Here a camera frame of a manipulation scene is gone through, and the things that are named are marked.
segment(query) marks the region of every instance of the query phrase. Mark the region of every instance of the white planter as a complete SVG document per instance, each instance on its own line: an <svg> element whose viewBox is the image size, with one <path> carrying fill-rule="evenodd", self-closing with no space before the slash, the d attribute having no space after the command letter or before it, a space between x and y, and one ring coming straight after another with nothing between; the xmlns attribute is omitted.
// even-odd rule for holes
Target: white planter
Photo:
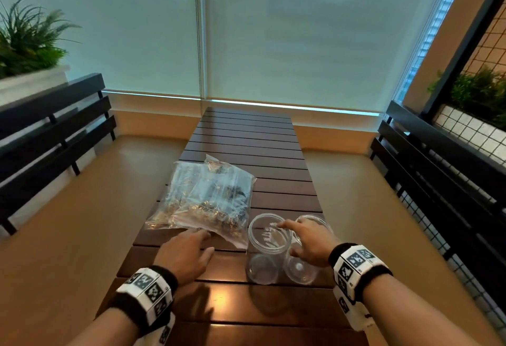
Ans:
<svg viewBox="0 0 506 346"><path fill-rule="evenodd" d="M67 82L68 65L41 70L0 81L0 106L28 97Z"/></svg>
<svg viewBox="0 0 506 346"><path fill-rule="evenodd" d="M469 114L444 105L434 124L481 151L495 162L506 165L506 132Z"/></svg>

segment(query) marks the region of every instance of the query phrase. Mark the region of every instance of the tabletop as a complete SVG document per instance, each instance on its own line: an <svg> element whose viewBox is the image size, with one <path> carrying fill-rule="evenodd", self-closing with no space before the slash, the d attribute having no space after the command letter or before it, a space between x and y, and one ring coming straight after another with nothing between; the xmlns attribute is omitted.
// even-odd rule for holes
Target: tabletop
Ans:
<svg viewBox="0 0 506 346"><path fill-rule="evenodd" d="M180 160L202 162L209 154L257 177L250 220L274 212L295 220L303 214L324 219L290 116L207 108ZM165 189L153 201L150 216ZM182 230L143 228L112 283L99 313L114 291L137 269L152 264L158 248ZM284 273L275 285L256 285L245 272L246 254L218 235L203 243L216 251L197 281L178 289L176 325L170 345L367 345L351 330L336 302L330 267L311 285Z"/></svg>

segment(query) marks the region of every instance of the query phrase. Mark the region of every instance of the transparent jar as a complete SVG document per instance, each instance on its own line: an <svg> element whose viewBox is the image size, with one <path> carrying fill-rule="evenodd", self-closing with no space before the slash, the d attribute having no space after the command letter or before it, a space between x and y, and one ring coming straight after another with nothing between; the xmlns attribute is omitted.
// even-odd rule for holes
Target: transparent jar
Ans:
<svg viewBox="0 0 506 346"><path fill-rule="evenodd" d="M259 285L275 283L283 270L285 254L291 245L291 231L277 227L282 221L279 215L264 213L257 215L248 227L246 274L250 281Z"/></svg>
<svg viewBox="0 0 506 346"><path fill-rule="evenodd" d="M295 222L298 222L301 218L305 218L307 220L316 222L319 225L325 226L333 233L332 228L324 220L322 220L320 217L317 217L316 215L301 215L295 220ZM291 233L291 242L296 246L302 246L299 236L294 232ZM292 257L289 252L286 253L283 268L286 275L288 275L288 278L296 283L299 283L300 285L309 285L312 283L316 279L316 276L321 269L320 267L310 265L300 258Z"/></svg>

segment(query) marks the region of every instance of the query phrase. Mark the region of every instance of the white roller shade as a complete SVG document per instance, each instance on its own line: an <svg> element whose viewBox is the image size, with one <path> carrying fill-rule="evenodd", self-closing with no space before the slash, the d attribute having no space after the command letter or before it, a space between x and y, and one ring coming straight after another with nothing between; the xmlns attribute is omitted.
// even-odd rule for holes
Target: white roller shade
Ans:
<svg viewBox="0 0 506 346"><path fill-rule="evenodd" d="M436 0L206 0L208 96L384 111Z"/></svg>
<svg viewBox="0 0 506 346"><path fill-rule="evenodd" d="M2 0L9 7L16 0ZM199 96L195 0L26 0L62 9L70 78L103 73L115 90Z"/></svg>

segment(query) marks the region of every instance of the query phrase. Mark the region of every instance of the green plant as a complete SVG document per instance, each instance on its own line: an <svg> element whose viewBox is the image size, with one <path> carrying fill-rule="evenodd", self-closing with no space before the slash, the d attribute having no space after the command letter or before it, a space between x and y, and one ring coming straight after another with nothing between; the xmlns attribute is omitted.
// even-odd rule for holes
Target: green plant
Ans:
<svg viewBox="0 0 506 346"><path fill-rule="evenodd" d="M427 90L433 92L438 79ZM506 75L483 66L476 74L461 73L455 80L448 103L474 117L506 130Z"/></svg>
<svg viewBox="0 0 506 346"><path fill-rule="evenodd" d="M0 79L37 70L54 68L67 54L56 46L69 23L61 10L45 14L40 6L26 5L18 0L7 10L2 3L0 17Z"/></svg>

